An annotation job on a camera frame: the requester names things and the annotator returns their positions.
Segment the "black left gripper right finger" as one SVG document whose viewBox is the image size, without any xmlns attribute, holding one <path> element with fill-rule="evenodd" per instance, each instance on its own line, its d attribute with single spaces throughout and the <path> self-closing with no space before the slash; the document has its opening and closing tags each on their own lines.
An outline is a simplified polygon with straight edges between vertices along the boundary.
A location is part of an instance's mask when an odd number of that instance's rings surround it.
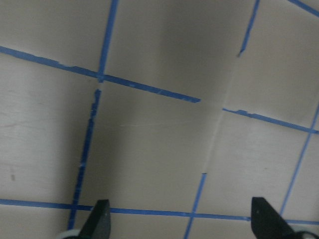
<svg viewBox="0 0 319 239">
<path fill-rule="evenodd" d="M 263 197 L 252 198 L 251 229 L 257 239 L 296 239 L 295 231 Z"/>
</svg>

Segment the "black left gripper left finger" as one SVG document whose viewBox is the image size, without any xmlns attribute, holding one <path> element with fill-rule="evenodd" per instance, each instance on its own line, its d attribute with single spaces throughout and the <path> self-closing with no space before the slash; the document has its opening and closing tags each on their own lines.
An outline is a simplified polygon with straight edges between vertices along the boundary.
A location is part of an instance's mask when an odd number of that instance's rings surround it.
<svg viewBox="0 0 319 239">
<path fill-rule="evenodd" d="M 111 233 L 109 200 L 98 200 L 82 227 L 79 239 L 108 239 Z"/>
</svg>

